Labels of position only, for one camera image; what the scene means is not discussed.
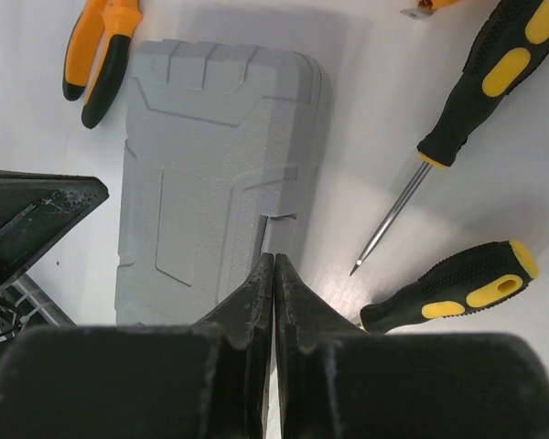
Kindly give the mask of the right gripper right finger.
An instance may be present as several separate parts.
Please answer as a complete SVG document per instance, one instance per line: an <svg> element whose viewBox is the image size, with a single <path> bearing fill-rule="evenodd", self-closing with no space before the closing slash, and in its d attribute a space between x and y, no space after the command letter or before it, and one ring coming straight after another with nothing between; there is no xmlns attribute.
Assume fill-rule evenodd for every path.
<svg viewBox="0 0 549 439"><path fill-rule="evenodd" d="M371 337L274 261L275 350L284 438L369 438Z"/></svg>

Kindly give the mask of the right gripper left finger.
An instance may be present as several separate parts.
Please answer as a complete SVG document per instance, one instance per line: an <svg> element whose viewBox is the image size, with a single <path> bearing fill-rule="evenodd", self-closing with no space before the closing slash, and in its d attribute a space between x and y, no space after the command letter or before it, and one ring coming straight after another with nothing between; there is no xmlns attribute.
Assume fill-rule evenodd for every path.
<svg viewBox="0 0 549 439"><path fill-rule="evenodd" d="M191 328L192 438L263 438L268 415L275 257Z"/></svg>

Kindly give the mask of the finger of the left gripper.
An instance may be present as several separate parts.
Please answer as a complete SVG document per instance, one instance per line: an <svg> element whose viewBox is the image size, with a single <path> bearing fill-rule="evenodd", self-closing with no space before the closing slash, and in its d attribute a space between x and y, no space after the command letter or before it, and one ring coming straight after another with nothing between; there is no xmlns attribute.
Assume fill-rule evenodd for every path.
<svg viewBox="0 0 549 439"><path fill-rule="evenodd" d="M108 197L97 177L0 170L0 291Z"/></svg>

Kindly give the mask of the grey plastic tool case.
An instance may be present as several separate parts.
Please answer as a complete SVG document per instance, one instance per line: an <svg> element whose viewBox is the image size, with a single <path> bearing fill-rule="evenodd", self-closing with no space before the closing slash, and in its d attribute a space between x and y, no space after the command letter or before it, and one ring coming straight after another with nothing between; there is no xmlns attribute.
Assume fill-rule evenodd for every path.
<svg viewBox="0 0 549 439"><path fill-rule="evenodd" d="M308 55L146 41L128 81L120 326L188 325L264 252L302 257L330 85Z"/></svg>

